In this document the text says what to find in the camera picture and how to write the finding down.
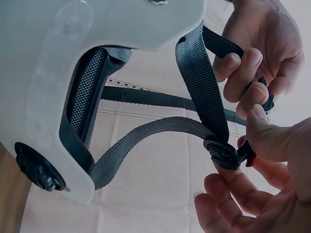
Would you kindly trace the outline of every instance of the buckle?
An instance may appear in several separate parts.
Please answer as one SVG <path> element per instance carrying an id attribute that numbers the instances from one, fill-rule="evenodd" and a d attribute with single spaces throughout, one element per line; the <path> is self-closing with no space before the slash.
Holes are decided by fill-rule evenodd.
<path id="1" fill-rule="evenodd" d="M 205 140 L 203 146 L 210 152 L 212 161 L 218 166 L 228 170 L 237 170 L 240 167 L 241 157 L 232 145 L 214 138 Z"/>
<path id="2" fill-rule="evenodd" d="M 256 159 L 256 154 L 252 150 L 252 148 L 249 145 L 247 140 L 238 149 L 238 155 L 240 157 L 240 162 L 243 162 L 245 159 L 247 159 L 246 167 L 250 167 L 250 166 L 254 165 L 254 162 L 255 162 L 255 159 Z"/>

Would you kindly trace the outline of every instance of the helmet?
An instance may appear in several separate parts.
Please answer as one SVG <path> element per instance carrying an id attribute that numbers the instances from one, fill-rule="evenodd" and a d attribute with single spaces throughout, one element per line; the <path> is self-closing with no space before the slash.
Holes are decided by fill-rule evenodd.
<path id="1" fill-rule="evenodd" d="M 92 198 L 88 145 L 105 80 L 132 50 L 157 50 L 204 18 L 205 0 L 159 3 L 14 0 L 1 7 L 0 141 L 41 188 Z"/>

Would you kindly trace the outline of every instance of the black strap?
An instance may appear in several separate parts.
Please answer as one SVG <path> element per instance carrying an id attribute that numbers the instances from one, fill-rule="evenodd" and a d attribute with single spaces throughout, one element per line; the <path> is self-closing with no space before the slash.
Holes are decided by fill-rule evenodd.
<path id="1" fill-rule="evenodd" d="M 190 99 L 131 88 L 105 86 L 101 99 L 152 106 L 183 108 L 190 111 L 196 111 L 193 101 Z M 224 109 L 224 111 L 227 121 L 246 126 L 246 121 L 239 118 L 236 112 L 228 109 Z"/>
<path id="2" fill-rule="evenodd" d="M 208 43 L 210 38 L 213 39 L 211 44 Z M 184 117 L 170 117 L 132 130 L 111 147 L 93 168 L 90 176 L 96 189 L 113 179 L 123 159 L 139 141 L 159 132 L 184 132 L 202 138 L 212 160 L 226 169 L 237 169 L 241 161 L 247 158 L 245 154 L 239 155 L 227 143 L 229 130 L 222 99 L 204 45 L 220 56 L 240 50 L 238 46 L 230 45 L 227 40 L 203 28 L 203 23 L 178 42 L 177 64 L 202 123 Z"/>

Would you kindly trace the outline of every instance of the black plastic clip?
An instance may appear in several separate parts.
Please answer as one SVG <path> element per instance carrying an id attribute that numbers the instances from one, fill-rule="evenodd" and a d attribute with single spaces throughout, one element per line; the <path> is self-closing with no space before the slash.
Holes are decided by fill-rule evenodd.
<path id="1" fill-rule="evenodd" d="M 207 139 L 203 145 L 210 152 L 212 161 L 218 166 L 236 170 L 241 165 L 239 154 L 232 145 L 217 139 Z"/>

